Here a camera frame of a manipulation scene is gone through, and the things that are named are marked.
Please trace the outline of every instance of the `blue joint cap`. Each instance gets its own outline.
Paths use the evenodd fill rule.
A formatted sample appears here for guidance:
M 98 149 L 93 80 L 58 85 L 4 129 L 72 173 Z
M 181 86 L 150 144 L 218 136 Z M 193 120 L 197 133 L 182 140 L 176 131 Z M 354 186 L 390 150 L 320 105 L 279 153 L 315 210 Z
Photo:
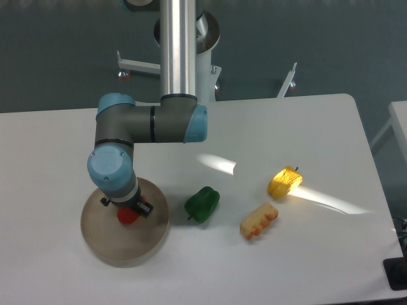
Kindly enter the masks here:
M 118 105 L 118 104 L 131 104 L 135 106 L 134 98 L 130 95 L 122 93 L 108 93 L 102 96 L 99 100 L 99 106 L 97 108 L 97 116 L 105 109 Z
M 184 143 L 203 142 L 208 136 L 208 109 L 197 105 L 186 129 Z
M 133 174 L 130 156 L 114 144 L 96 147 L 88 158 L 88 172 L 91 180 L 102 191 L 118 191 Z

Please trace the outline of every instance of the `toy vegetable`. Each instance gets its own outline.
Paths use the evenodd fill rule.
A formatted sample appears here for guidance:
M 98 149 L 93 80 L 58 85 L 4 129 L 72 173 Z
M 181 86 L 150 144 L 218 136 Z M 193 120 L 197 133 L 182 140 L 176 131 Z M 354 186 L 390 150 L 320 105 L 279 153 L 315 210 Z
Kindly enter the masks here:
M 298 187 L 301 182 L 303 182 L 303 177 L 291 166 L 287 166 L 270 181 L 267 192 L 277 200 Z
M 279 211 L 271 203 L 266 202 L 242 221 L 240 232 L 246 239 L 250 240 L 253 235 L 260 235 L 262 230 L 268 227 L 270 221 L 276 219 L 278 215 Z
M 184 208 L 190 218 L 192 217 L 197 222 L 203 223 L 215 210 L 220 197 L 221 195 L 213 188 L 205 186 L 185 203 Z
M 140 196 L 141 202 L 146 203 L 144 196 Z M 140 214 L 131 208 L 118 208 L 117 209 L 117 219 L 122 224 L 132 224 L 140 217 Z

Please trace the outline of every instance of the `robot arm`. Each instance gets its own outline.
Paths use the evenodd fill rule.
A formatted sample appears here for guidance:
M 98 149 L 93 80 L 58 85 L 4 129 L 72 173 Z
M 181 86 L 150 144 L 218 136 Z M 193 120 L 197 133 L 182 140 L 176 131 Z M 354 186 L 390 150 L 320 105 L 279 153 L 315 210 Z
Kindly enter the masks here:
M 134 143 L 202 142 L 207 108 L 195 93 L 195 0 L 161 0 L 161 84 L 159 106 L 136 106 L 132 97 L 109 93 L 99 100 L 95 149 L 88 158 L 92 181 L 106 195 L 102 203 L 133 208 L 148 216 L 133 170 Z

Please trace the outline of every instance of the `yellow bell pepper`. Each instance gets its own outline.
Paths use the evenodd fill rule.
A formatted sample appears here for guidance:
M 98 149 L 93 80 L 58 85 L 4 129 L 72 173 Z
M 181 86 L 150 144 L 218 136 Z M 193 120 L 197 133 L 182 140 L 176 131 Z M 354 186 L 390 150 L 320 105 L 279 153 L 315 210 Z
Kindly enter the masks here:
M 298 187 L 301 182 L 303 182 L 303 177 L 293 167 L 286 166 L 270 181 L 267 193 L 277 200 Z

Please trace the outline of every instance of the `white table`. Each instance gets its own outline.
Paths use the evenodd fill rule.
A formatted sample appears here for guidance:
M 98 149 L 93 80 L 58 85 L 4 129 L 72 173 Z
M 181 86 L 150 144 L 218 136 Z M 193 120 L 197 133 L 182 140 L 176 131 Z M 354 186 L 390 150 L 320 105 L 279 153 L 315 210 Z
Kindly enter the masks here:
M 407 162 L 407 101 L 390 103 L 389 112 L 390 119 L 370 142 L 370 149 L 375 155 L 394 133 Z
M 96 110 L 0 114 L 1 304 L 292 305 L 407 295 L 390 289 L 383 269 L 402 254 L 352 97 L 208 108 L 204 143 L 135 147 L 135 172 L 163 190 L 171 221 L 162 248 L 134 268 L 101 262 L 81 236 L 81 210 L 95 189 L 86 160 Z M 237 164 L 215 170 L 201 162 L 211 155 Z M 303 188 L 273 203 L 279 218 L 245 241 L 240 221 L 270 200 L 267 183 L 286 165 L 300 168 Z M 221 201 L 198 226 L 183 203 L 206 185 Z

